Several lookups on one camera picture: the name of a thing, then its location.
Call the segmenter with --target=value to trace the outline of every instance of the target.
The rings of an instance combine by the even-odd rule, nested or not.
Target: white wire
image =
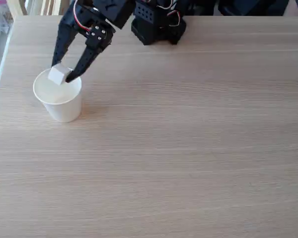
[[[160,5],[157,5],[157,7],[160,7],[160,8],[162,8],[162,9],[164,9],[164,10],[168,10],[168,9],[171,8],[172,5],[173,5],[173,0],[170,0],[170,1],[171,1],[171,3],[170,3],[170,6],[168,6],[168,7],[164,7],[164,6],[160,6]]]
[[[177,10],[173,10],[173,11],[169,12],[169,13],[167,14],[167,16],[170,16],[170,15],[173,14],[174,12],[177,13],[177,16],[178,16],[178,24],[176,24],[176,25],[169,25],[169,26],[178,26],[178,25],[180,25],[181,17],[180,17],[180,13],[179,13],[179,11],[177,11]]]
[[[83,24],[81,24],[81,22],[79,21],[77,15],[76,15],[76,4],[77,4],[78,0],[75,0],[74,2],[74,6],[73,6],[73,13],[74,13],[74,17],[77,21],[77,23],[79,24],[80,27],[85,28],[85,30],[90,30],[90,28],[84,26]]]

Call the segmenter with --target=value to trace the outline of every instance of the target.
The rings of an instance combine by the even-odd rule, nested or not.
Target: red wire
[[[77,3],[77,0],[75,1],[75,3],[74,3],[74,7],[73,7],[74,19],[75,19],[76,23],[80,26],[80,28],[82,28],[82,29],[84,29],[85,31],[88,31],[88,32],[89,32],[90,29],[87,28],[87,27],[85,27],[85,26],[83,26],[83,25],[79,22],[79,20],[78,20],[78,18],[77,18],[77,16],[76,16],[76,3]]]
[[[180,12],[179,12],[179,11],[177,11],[177,10],[173,10],[173,11],[169,12],[169,13],[167,14],[167,16],[170,16],[171,14],[174,14],[175,12],[178,14],[178,17],[179,17],[178,24],[177,24],[177,25],[169,25],[169,26],[178,26],[178,25],[180,24],[181,16],[180,16]]]

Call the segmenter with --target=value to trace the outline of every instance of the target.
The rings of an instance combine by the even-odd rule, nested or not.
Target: wood grain
[[[187,17],[177,46],[145,47],[127,24],[64,124],[32,92],[59,20],[13,28],[0,238],[298,238],[298,18]]]

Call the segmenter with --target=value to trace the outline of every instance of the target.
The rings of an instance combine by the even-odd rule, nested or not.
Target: black object
[[[86,37],[86,48],[75,69],[68,75],[66,82],[71,82],[81,76],[90,67],[96,57],[110,45],[115,29],[113,25],[122,28],[130,15],[134,12],[135,19],[132,31],[144,45],[159,40],[168,40],[177,44],[183,35],[186,24],[182,20],[190,0],[178,0],[171,9],[162,9],[159,6],[170,5],[170,0],[78,0],[76,15],[80,23],[88,27],[82,28],[74,17],[74,1],[62,17],[59,24],[52,66],[58,64],[66,54],[77,33]],[[177,14],[167,14],[177,10]]]
[[[220,0],[219,11],[224,16],[264,16],[276,0]]]
[[[137,0],[134,11],[135,19],[132,22],[131,30],[144,45],[151,45],[161,40],[168,40],[171,44],[176,45],[186,29],[186,23],[182,16],[188,3],[188,0],[181,0],[175,6],[174,10],[180,14],[179,19],[177,14],[167,16],[170,10],[157,7],[156,0],[149,2]]]

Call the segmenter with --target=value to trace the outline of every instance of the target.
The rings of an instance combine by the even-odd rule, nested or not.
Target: cable
[[[85,31],[89,32],[90,28],[83,26],[81,24],[81,22],[78,20],[77,15],[76,15],[76,4],[77,4],[78,0],[75,0],[74,6],[73,6],[73,13],[74,13],[74,19],[76,21],[76,23],[80,26],[80,28],[84,29]]]
[[[177,11],[177,10],[173,10],[173,11],[169,12],[169,13],[167,14],[167,16],[170,16],[170,15],[172,15],[172,14],[174,14],[174,13],[177,13],[177,14],[178,14],[178,18],[179,18],[179,20],[178,20],[178,24],[176,24],[176,25],[169,25],[169,26],[178,26],[178,25],[180,25],[180,19],[181,19],[181,16],[180,16],[179,11]]]
[[[172,5],[173,5],[173,0],[170,0],[171,2],[170,2],[170,6],[168,6],[168,7],[164,7],[164,6],[160,6],[160,5],[157,5],[157,7],[160,7],[160,8],[162,8],[162,9],[164,9],[164,10],[168,10],[168,9],[170,9],[171,7],[172,7]]]

